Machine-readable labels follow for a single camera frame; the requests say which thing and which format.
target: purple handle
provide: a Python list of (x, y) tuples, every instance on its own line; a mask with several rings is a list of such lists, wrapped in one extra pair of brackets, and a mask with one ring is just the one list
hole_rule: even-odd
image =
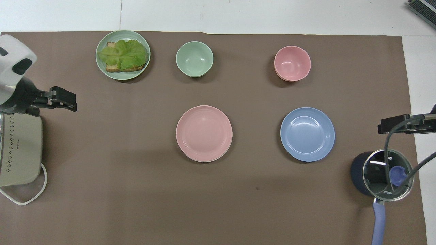
[(374, 202), (372, 203), (372, 207), (374, 208), (375, 223), (371, 245), (382, 245), (386, 223), (385, 206), (383, 204)]

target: green bowl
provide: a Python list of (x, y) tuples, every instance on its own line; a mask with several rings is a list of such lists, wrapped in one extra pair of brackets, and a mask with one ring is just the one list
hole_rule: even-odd
[(179, 48), (176, 55), (179, 69), (190, 77), (201, 77), (214, 63), (212, 50), (199, 41), (187, 42)]

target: white table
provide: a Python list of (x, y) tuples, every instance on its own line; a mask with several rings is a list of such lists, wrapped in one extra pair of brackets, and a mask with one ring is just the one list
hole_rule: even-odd
[[(406, 4), (406, 0), (2, 0), (0, 31), (402, 36), (412, 114), (428, 113), (436, 104), (436, 30)], [(436, 150), (436, 134), (415, 135), (415, 140), (418, 161)], [(435, 160), (420, 170), (419, 177), (428, 244), (436, 245)]]

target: cord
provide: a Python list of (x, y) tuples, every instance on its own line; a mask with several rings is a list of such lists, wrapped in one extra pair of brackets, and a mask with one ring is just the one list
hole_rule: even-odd
[[(404, 126), (404, 125), (406, 125), (406, 124), (408, 124), (408, 123), (410, 123), (410, 122), (413, 122), (413, 121), (418, 121), (418, 120), (424, 120), (426, 117), (425, 116), (417, 116), (417, 117), (413, 117), (413, 118), (409, 118), (409, 119), (406, 119), (406, 120), (404, 120), (404, 121), (402, 121), (402, 122), (399, 122), (397, 125), (395, 125), (390, 131), (389, 131), (389, 133), (388, 133), (388, 136), (386, 137), (386, 140), (385, 140), (385, 147), (384, 147), (384, 154), (385, 154), (385, 172), (386, 172), (386, 179), (387, 180), (390, 180), (391, 178), (389, 177), (389, 165), (388, 165), (388, 161), (389, 161), (389, 159), (388, 159), (388, 144), (389, 144), (389, 139), (391, 138), (391, 136), (399, 129), (399, 128), (401, 128), (402, 126)], [(394, 187), (392, 186), (392, 183), (391, 183), (391, 181), (388, 181), (388, 184), (390, 184), (390, 186), (391, 186), (391, 189), (392, 190), (394, 190)]]
[(398, 194), (398, 192), (400, 191), (400, 189), (402, 187), (405, 186), (405, 184), (412, 178), (413, 175), (416, 174), (416, 172), (418, 172), (418, 170), (420, 168), (422, 168), (426, 163), (428, 163), (429, 161), (431, 161), (433, 158), (436, 157), (436, 152), (434, 152), (433, 154), (431, 154), (430, 156), (426, 157), (424, 160), (422, 160), (422, 162), (420, 162), (412, 171), (410, 171), (410, 173), (407, 175), (407, 177), (403, 180), (403, 182), (401, 182), (401, 184), (398, 186), (397, 189), (393, 190), (393, 194)]
[(31, 202), (33, 202), (36, 198), (38, 198), (41, 193), (44, 191), (45, 186), (47, 185), (47, 171), (45, 170), (44, 165), (41, 163), (41, 167), (42, 170), (44, 171), (44, 184), (42, 185), (41, 190), (39, 191), (38, 194), (36, 194), (36, 196), (34, 196), (32, 199), (28, 200), (27, 202), (18, 202), (17, 200), (13, 199), (10, 195), (8, 195), (6, 192), (4, 192), (1, 188), (0, 188), (0, 192), (7, 197), (9, 200), (13, 201), (14, 203), (18, 204), (18, 205), (26, 205), (29, 204)]

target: lettuce leaf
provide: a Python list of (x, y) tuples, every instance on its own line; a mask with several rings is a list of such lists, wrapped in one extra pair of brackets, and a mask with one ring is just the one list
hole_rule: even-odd
[(115, 48), (104, 47), (98, 55), (107, 65), (117, 64), (120, 70), (142, 66), (147, 58), (144, 46), (136, 40), (119, 40)]

